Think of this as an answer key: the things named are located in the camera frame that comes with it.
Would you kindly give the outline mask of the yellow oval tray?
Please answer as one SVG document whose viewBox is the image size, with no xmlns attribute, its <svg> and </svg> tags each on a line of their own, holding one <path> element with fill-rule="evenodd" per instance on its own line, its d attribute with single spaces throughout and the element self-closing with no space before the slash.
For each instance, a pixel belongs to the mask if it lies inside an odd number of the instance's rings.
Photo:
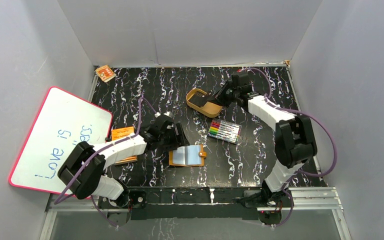
<svg viewBox="0 0 384 240">
<path fill-rule="evenodd" d="M 206 92 L 200 88 L 193 88 L 186 95 L 186 104 L 206 117 L 215 118 L 223 108 L 216 101 L 215 95 L 212 91 Z"/>
</svg>

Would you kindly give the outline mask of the orange leather card holder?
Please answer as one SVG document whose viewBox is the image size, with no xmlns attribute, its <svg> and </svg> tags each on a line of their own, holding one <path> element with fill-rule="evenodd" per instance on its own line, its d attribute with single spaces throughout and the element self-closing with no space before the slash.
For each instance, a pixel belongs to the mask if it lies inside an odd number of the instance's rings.
<svg viewBox="0 0 384 240">
<path fill-rule="evenodd" d="M 202 167 L 206 157 L 202 144 L 181 146 L 169 152 L 168 164 L 175 167 Z"/>
</svg>

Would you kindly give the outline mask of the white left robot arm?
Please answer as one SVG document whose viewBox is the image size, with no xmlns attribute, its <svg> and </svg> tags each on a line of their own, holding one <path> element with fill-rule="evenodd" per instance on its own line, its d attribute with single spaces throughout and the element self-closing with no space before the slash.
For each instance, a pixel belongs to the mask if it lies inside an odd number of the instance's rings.
<svg viewBox="0 0 384 240">
<path fill-rule="evenodd" d="M 129 203 L 130 191 L 122 181 L 105 176 L 105 169 L 119 160 L 148 151 L 173 151 L 188 145 L 182 124 L 175 122 L 168 112 L 156 114 L 154 122 L 117 140 L 95 145 L 81 141 L 57 173 L 65 188 L 56 202 L 64 201 L 65 193 L 71 191 L 79 200 L 97 196 L 109 199 L 117 208 L 124 208 Z"/>
</svg>

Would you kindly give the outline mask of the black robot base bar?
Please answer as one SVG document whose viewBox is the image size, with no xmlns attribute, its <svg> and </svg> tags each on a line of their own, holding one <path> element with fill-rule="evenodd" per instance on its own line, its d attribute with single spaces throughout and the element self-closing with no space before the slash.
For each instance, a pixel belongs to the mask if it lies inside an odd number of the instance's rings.
<svg viewBox="0 0 384 240">
<path fill-rule="evenodd" d="M 125 212 L 131 220 L 164 218 L 257 220 L 266 225 L 282 222 L 291 192 L 269 194 L 257 187 L 131 187 L 125 203 L 104 197 L 98 206 L 111 217 Z"/>
</svg>

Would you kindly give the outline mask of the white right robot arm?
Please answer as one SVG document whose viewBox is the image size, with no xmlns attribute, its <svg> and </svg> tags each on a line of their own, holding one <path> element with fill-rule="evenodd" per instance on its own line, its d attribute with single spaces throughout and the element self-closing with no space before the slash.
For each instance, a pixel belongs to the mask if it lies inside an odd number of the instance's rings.
<svg viewBox="0 0 384 240">
<path fill-rule="evenodd" d="M 274 131 L 276 162 L 261 186 L 262 202 L 275 207 L 286 193 L 291 177 L 318 152 L 311 119 L 281 110 L 269 99 L 254 90 L 250 68 L 234 72 L 215 93 L 198 97 L 197 106 L 205 116 L 218 115 L 217 107 L 236 103 L 244 111 L 258 117 Z"/>
</svg>

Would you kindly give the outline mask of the small orange card box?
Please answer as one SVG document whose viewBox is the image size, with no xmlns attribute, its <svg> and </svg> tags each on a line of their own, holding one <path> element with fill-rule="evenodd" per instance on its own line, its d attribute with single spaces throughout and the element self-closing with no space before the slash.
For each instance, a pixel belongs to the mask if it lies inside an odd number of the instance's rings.
<svg viewBox="0 0 384 240">
<path fill-rule="evenodd" d="M 112 70 L 112 68 L 109 65 L 103 65 L 98 67 L 95 70 L 95 73 L 104 83 L 107 83 L 108 81 L 116 77 L 115 72 Z"/>
</svg>

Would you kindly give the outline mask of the pack of coloured markers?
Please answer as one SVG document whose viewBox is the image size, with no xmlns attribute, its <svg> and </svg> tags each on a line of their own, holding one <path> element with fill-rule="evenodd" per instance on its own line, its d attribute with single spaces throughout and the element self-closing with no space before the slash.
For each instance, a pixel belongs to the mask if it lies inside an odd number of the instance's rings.
<svg viewBox="0 0 384 240">
<path fill-rule="evenodd" d="M 236 144 L 239 140 L 241 128 L 239 124 L 213 118 L 207 135 L 211 138 Z"/>
</svg>

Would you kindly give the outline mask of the pink framed whiteboard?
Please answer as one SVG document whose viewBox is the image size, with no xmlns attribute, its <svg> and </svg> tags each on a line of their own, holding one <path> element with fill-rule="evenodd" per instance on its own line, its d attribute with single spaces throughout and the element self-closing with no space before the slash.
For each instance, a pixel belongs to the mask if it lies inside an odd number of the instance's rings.
<svg viewBox="0 0 384 240">
<path fill-rule="evenodd" d="M 61 193 L 66 187 L 57 176 L 62 164 L 78 143 L 103 143 L 112 119 L 109 111 L 59 87 L 51 87 L 9 174 L 9 184 Z"/>
</svg>

